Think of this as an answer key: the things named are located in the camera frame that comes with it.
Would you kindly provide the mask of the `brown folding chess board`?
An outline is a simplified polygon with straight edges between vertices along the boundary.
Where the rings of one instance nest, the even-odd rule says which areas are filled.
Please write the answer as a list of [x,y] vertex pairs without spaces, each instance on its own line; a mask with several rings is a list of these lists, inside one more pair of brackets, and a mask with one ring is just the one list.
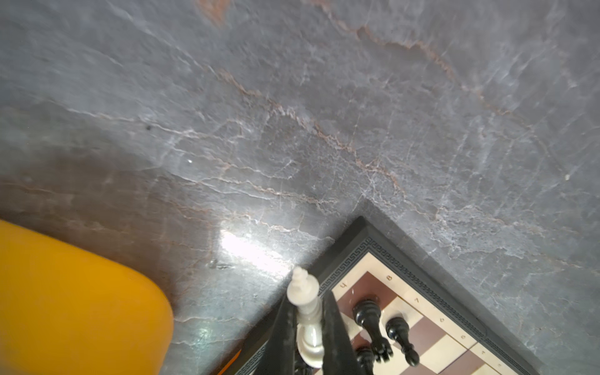
[[[352,348],[369,346],[367,331],[355,323],[353,308],[372,299],[381,308],[380,329],[394,356],[374,362],[373,374],[533,374],[534,367],[463,304],[415,264],[366,219],[359,217],[310,269],[319,296],[332,291]],[[224,367],[225,374],[254,374],[270,338],[279,306],[253,329]],[[409,341],[420,356],[411,367],[386,323],[402,316]],[[294,374],[323,374],[301,358],[297,346]]]

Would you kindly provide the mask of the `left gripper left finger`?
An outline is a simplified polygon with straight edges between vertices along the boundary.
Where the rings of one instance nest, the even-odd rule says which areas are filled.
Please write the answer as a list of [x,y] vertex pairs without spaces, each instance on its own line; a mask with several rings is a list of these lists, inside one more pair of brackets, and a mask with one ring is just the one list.
[[295,373],[296,315],[296,307],[284,297],[254,374],[292,375]]

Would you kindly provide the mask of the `yellow plastic tray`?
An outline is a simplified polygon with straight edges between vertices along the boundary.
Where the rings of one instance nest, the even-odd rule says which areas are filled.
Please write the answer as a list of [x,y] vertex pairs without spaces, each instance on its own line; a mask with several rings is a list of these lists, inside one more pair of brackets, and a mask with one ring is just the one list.
[[1,224],[1,372],[158,374],[173,311],[145,275]]

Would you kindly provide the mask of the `black rook on board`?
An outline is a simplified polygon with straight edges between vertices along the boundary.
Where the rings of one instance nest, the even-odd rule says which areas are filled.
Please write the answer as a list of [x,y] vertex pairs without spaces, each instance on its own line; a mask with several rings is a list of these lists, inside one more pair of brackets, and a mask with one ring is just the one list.
[[378,303],[372,299],[364,299],[355,305],[352,313],[355,323],[369,334],[375,360],[378,363],[388,362],[394,354],[389,341],[381,334],[381,308]]

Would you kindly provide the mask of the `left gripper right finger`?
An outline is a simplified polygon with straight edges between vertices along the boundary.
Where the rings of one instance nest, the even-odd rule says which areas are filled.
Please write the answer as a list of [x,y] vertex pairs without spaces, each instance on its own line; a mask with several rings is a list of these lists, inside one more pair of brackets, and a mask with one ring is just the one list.
[[363,374],[332,291],[323,294],[323,374]]

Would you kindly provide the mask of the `black knight on board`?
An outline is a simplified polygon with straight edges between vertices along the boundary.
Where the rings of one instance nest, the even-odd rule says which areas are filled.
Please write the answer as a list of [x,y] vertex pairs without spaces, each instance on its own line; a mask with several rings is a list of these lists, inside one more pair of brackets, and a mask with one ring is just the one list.
[[356,359],[364,375],[373,375],[375,358],[369,346],[357,348]]

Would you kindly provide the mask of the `white chess piece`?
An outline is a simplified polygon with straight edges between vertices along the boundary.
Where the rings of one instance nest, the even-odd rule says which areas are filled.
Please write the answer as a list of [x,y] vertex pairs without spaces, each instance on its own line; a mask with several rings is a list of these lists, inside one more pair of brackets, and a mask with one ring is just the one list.
[[320,284],[302,267],[292,270],[287,286],[287,300],[296,308],[296,345],[303,361],[314,369],[323,366],[323,306],[319,296]]

